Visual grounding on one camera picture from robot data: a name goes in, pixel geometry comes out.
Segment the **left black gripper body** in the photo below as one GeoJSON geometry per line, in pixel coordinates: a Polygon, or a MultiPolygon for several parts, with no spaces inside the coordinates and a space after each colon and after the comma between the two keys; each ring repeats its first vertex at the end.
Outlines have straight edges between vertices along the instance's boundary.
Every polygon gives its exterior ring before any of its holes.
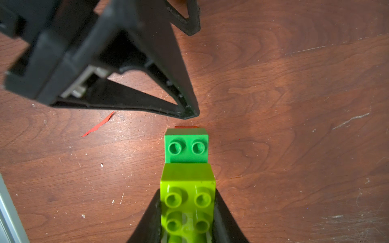
{"type": "Polygon", "coordinates": [[[120,105],[120,1],[1,1],[1,31],[29,44],[8,70],[8,91],[45,105],[120,105]]]}

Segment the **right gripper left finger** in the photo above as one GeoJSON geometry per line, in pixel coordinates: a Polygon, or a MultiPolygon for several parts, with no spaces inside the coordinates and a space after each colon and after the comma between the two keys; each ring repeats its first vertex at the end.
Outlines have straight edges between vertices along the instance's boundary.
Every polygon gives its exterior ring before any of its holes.
{"type": "Polygon", "coordinates": [[[161,198],[158,189],[127,243],[161,242],[161,198]]]}

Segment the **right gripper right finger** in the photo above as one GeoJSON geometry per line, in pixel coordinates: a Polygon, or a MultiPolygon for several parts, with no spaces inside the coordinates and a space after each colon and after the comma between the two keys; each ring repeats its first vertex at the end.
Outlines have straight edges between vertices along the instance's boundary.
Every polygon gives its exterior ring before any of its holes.
{"type": "Polygon", "coordinates": [[[249,243],[217,189],[213,214],[213,243],[249,243]]]}

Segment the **lime lego brick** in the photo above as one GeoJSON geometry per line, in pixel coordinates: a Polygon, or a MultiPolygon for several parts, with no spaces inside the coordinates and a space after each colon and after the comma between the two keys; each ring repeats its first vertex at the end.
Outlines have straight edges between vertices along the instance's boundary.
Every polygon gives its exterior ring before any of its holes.
{"type": "Polygon", "coordinates": [[[165,164],[160,181],[161,241],[212,242],[215,191],[210,164],[165,164]]]}

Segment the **green 2x4 lego brick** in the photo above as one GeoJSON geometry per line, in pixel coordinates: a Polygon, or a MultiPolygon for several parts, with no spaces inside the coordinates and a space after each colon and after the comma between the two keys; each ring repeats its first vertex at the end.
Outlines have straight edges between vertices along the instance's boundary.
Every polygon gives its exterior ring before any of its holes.
{"type": "Polygon", "coordinates": [[[208,163],[209,135],[204,128],[168,129],[165,163],[208,163]]]}

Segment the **small red lego brick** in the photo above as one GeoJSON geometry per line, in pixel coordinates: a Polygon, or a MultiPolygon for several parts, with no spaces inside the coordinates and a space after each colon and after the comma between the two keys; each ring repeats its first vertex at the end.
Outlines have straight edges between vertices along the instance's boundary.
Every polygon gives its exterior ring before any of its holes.
{"type": "Polygon", "coordinates": [[[198,129],[197,126],[175,126],[175,129],[198,129]]]}

